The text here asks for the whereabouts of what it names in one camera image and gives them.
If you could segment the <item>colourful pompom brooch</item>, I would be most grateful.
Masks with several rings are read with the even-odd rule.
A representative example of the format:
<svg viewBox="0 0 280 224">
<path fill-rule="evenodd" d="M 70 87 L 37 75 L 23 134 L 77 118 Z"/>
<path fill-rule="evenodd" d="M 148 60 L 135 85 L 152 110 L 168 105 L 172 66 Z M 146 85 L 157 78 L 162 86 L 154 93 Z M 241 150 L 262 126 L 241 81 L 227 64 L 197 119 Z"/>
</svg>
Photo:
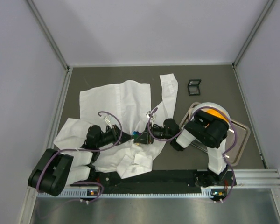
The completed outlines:
<svg viewBox="0 0 280 224">
<path fill-rule="evenodd" d="M 138 132 L 138 131 L 133 131 L 132 136 L 133 136 L 134 139 L 138 138 L 140 135 L 141 135 L 140 132 Z"/>
</svg>

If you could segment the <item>white shirt garment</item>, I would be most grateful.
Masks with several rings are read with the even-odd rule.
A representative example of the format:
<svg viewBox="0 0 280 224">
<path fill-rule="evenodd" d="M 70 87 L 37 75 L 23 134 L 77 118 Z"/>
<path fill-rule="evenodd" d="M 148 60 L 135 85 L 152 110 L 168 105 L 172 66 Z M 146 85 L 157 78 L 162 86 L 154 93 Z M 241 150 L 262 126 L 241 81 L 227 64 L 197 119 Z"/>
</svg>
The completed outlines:
<svg viewBox="0 0 280 224">
<path fill-rule="evenodd" d="M 105 122 L 98 116 L 99 111 L 115 115 L 125 133 L 144 131 L 148 123 L 146 114 L 151 110 L 150 84 L 128 80 L 121 84 L 81 91 L 79 105 L 80 118 L 68 118 L 54 140 L 59 149 L 80 148 L 91 125 L 99 125 L 104 129 Z M 155 140 L 151 145 L 137 145 L 129 140 L 101 152 L 94 165 L 99 172 L 116 171 L 122 179 L 141 175 L 152 171 L 153 160 L 164 146 L 165 142 L 159 140 Z"/>
</svg>

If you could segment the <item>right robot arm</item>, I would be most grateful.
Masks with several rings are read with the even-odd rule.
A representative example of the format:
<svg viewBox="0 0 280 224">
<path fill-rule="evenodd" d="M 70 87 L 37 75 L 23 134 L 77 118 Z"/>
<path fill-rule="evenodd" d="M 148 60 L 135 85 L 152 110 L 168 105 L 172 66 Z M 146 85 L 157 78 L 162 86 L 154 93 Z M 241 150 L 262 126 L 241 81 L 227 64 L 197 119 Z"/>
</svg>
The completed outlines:
<svg viewBox="0 0 280 224">
<path fill-rule="evenodd" d="M 209 174 L 222 180 L 228 167 L 224 152 L 229 128 L 228 115 L 217 108 L 203 106 L 194 109 L 182 127 L 172 118 L 165 119 L 163 126 L 153 124 L 149 115 L 145 130 L 135 135 L 134 143 L 149 145 L 155 140 L 170 141 L 175 150 L 182 151 L 197 140 L 207 148 Z"/>
</svg>

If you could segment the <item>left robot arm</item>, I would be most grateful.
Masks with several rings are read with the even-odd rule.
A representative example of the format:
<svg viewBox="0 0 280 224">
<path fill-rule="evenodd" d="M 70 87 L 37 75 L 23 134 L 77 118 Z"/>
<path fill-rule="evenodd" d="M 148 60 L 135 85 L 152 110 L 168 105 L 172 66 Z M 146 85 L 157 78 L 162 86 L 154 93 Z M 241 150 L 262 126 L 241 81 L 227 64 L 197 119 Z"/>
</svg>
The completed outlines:
<svg viewBox="0 0 280 224">
<path fill-rule="evenodd" d="M 121 145 L 131 139 L 132 136 L 117 125 L 106 127 L 105 132 L 97 125 L 90 126 L 80 149 L 46 149 L 28 178 L 28 186 L 57 196 L 65 186 L 88 179 L 95 171 L 93 163 L 100 156 L 102 147 Z"/>
</svg>

